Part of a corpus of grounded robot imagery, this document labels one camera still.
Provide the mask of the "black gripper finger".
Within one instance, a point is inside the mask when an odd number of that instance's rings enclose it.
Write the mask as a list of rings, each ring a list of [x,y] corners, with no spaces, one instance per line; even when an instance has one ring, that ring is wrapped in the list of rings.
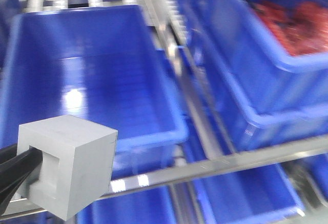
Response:
[[[7,162],[17,155],[17,144],[1,148],[0,150],[0,163]]]
[[[1,163],[1,213],[3,214],[24,180],[43,161],[42,151],[31,148]]]

